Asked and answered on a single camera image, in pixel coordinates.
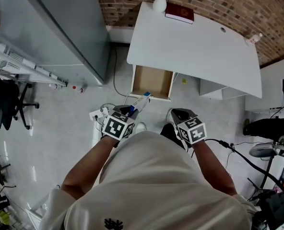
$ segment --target baseboard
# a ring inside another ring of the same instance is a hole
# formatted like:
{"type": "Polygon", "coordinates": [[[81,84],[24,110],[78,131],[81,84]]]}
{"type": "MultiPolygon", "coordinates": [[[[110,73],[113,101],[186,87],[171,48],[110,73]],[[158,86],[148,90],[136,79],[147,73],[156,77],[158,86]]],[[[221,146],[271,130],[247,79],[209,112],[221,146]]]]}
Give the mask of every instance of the baseboard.
{"type": "Polygon", "coordinates": [[[114,43],[131,43],[131,38],[133,34],[134,27],[125,27],[125,26],[106,26],[110,40],[114,43]]]}

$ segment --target open drawer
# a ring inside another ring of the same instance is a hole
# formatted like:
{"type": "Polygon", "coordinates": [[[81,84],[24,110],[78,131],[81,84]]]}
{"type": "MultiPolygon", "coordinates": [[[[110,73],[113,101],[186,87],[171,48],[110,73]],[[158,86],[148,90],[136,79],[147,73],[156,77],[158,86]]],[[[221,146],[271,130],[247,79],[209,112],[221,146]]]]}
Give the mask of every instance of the open drawer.
{"type": "Polygon", "coordinates": [[[150,92],[151,99],[171,101],[174,72],[133,65],[131,96],[140,97],[150,92]]]}

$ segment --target brick wall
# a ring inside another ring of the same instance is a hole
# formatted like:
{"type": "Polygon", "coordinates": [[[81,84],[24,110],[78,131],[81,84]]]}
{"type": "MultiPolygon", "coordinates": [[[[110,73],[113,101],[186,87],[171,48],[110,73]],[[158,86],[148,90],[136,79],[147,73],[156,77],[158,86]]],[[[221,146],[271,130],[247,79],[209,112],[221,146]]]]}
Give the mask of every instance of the brick wall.
{"type": "MultiPolygon", "coordinates": [[[[107,25],[134,26],[142,1],[99,0],[107,25]]],[[[169,0],[192,8],[250,37],[262,32],[256,44],[260,65],[284,57],[284,0],[169,0]]]]}

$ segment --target white desk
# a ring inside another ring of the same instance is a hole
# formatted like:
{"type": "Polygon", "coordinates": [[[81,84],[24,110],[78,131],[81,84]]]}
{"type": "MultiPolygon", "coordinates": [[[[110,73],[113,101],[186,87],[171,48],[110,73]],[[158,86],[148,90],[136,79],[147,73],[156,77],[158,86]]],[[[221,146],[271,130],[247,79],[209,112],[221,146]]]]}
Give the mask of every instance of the white desk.
{"type": "Polygon", "coordinates": [[[205,97],[228,99],[249,93],[261,98],[255,46],[197,14],[188,24],[157,14],[151,3],[143,2],[127,62],[200,78],[200,95],[205,97]]]}

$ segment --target office chair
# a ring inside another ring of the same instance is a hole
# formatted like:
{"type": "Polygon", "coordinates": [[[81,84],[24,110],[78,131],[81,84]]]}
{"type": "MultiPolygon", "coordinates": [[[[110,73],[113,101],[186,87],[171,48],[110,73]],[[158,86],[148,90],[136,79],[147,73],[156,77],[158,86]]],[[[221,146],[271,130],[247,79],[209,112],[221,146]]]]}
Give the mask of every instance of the office chair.
{"type": "Polygon", "coordinates": [[[34,106],[38,109],[40,105],[38,103],[23,103],[28,88],[32,88],[30,83],[26,84],[21,97],[18,98],[18,85],[13,80],[0,79],[0,128],[3,124],[5,129],[9,130],[12,118],[17,120],[18,117],[16,115],[20,112],[25,128],[30,129],[30,126],[26,124],[23,108],[25,106],[34,106]]]}

